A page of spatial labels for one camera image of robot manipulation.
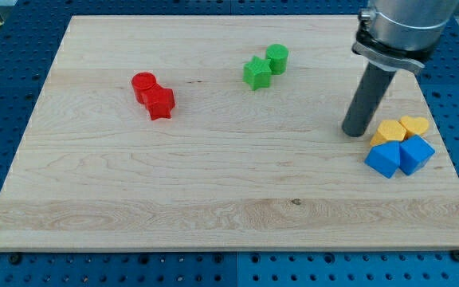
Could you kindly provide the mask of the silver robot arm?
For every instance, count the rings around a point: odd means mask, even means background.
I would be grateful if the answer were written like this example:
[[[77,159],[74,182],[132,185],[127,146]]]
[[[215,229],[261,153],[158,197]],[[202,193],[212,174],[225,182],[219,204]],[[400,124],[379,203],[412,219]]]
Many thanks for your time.
[[[387,72],[420,73],[458,0],[369,0],[352,51]]]

